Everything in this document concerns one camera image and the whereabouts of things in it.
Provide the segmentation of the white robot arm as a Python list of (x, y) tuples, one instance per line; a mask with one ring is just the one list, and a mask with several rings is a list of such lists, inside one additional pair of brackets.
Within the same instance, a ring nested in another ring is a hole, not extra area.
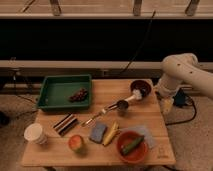
[(185, 82), (213, 100), (213, 73), (197, 67), (198, 59), (193, 53), (169, 55), (161, 63), (163, 75), (156, 87), (163, 98), (174, 97)]

